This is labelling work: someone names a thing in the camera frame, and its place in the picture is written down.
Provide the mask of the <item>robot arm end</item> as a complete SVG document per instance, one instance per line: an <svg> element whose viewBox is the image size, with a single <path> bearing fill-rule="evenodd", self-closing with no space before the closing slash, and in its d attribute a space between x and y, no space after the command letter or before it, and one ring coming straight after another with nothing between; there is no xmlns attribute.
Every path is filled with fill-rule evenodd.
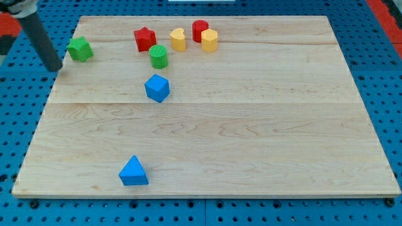
<svg viewBox="0 0 402 226"><path fill-rule="evenodd" d="M25 18L37 11L38 0L1 0L1 13L16 19Z"/></svg>

